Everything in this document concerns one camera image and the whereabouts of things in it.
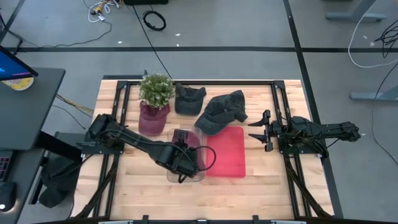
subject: baseball cap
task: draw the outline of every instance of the baseball cap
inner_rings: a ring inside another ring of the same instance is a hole
[[[244,95],[241,90],[213,97],[196,121],[195,127],[208,136],[214,136],[235,119],[243,122],[248,118],[244,110]]]
[[[175,112],[184,115],[200,114],[205,96],[205,87],[196,89],[177,83],[175,85]]]
[[[162,134],[166,124],[167,114],[170,112],[170,106],[166,105],[162,109],[158,109],[146,105],[144,102],[140,102],[139,108],[138,131],[146,136],[157,136]]]

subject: keyboard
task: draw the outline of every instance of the keyboard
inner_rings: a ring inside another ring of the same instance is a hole
[[[11,170],[11,164],[16,152],[0,150],[0,182],[7,181],[7,176]]]

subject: computer mouse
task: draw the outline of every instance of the computer mouse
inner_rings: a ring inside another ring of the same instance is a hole
[[[14,207],[16,201],[16,183],[5,182],[0,186],[0,211],[6,212]]]

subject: red tray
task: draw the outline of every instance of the red tray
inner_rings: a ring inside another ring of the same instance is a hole
[[[216,162],[211,169],[206,171],[207,176],[240,178],[246,176],[243,128],[226,127],[216,136],[208,136],[207,145],[216,151]],[[207,150],[207,167],[213,159],[213,153]]]

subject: green plant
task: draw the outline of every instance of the green plant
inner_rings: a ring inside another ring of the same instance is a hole
[[[154,108],[162,109],[173,96],[173,81],[163,74],[145,75],[139,84],[139,99]]]

